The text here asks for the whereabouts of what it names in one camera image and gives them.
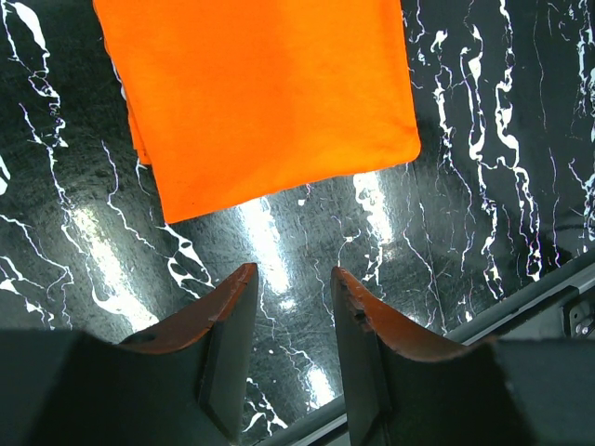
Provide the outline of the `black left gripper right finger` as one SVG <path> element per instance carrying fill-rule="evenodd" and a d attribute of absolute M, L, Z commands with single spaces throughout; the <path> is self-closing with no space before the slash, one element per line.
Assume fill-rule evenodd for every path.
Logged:
<path fill-rule="evenodd" d="M 334 268 L 331 294 L 354 445 L 590 445 L 594 344 L 464 346 L 411 321 Z"/>

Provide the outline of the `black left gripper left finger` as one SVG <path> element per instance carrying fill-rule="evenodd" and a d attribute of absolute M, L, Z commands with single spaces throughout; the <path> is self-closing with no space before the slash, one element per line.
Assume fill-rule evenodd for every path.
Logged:
<path fill-rule="evenodd" d="M 234 445 L 258 300 L 246 263 L 118 344 L 82 331 L 1 333 L 5 445 Z"/>

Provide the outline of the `orange t-shirt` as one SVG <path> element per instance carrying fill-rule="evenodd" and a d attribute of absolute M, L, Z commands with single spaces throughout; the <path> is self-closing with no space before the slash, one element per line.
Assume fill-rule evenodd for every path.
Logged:
<path fill-rule="evenodd" d="M 416 159 L 397 1 L 98 1 L 169 224 Z"/>

